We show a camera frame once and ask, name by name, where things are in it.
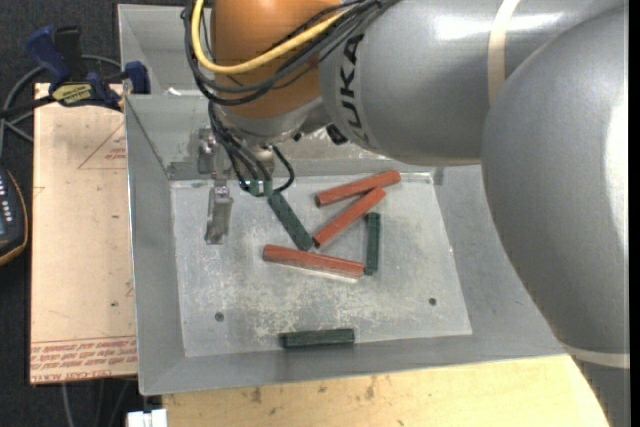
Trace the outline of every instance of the cardboard box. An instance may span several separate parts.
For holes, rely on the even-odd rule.
[[[33,168],[30,382],[134,375],[123,115],[37,109]]]

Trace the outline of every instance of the yellow cable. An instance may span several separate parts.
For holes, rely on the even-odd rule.
[[[325,29],[331,26],[331,24],[333,24],[336,20],[349,12],[349,9],[347,9],[342,13],[338,13],[330,17],[329,19],[314,25],[313,27],[310,27],[298,36],[278,45],[275,48],[272,48],[264,54],[250,59],[249,61],[245,61],[233,66],[221,66],[214,62],[211,62],[207,58],[202,50],[202,45],[200,44],[200,16],[204,7],[204,1],[205,0],[196,0],[193,8],[193,14],[191,16],[191,42],[198,62],[206,69],[214,73],[219,73],[220,75],[235,75],[255,70],[256,68],[263,66],[268,62],[271,62],[274,59],[286,54],[290,50],[293,50],[294,48],[311,41],[318,34],[322,33]]]

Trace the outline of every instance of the black device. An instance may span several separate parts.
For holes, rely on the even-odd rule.
[[[0,266],[22,253],[28,234],[24,198],[11,173],[0,163]]]

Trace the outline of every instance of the clamp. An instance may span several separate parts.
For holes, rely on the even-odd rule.
[[[122,96],[98,73],[88,71],[82,59],[80,36],[79,27],[61,28],[55,35],[52,27],[42,27],[27,40],[31,57],[52,76],[50,97],[65,107],[95,105],[121,110]],[[140,61],[127,63],[119,78],[131,81],[133,93],[151,92],[147,69]]]

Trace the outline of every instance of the red stick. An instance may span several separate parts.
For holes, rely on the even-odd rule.
[[[265,262],[281,263],[292,267],[302,267],[314,271],[328,272],[348,278],[359,278],[364,272],[364,265],[352,260],[344,260],[335,256],[318,255],[299,251],[289,247],[267,244],[262,250]]]
[[[344,213],[329,221],[313,236],[316,247],[326,244],[351,226],[358,218],[366,214],[387,195],[383,189],[376,188],[351,205]]]
[[[351,182],[334,187],[333,189],[319,192],[315,197],[316,205],[319,207],[331,205],[337,201],[351,198],[358,194],[364,194],[376,187],[386,187],[387,185],[393,185],[399,181],[400,173],[397,171],[387,171],[385,173],[380,173],[379,175],[369,176],[356,182]]]

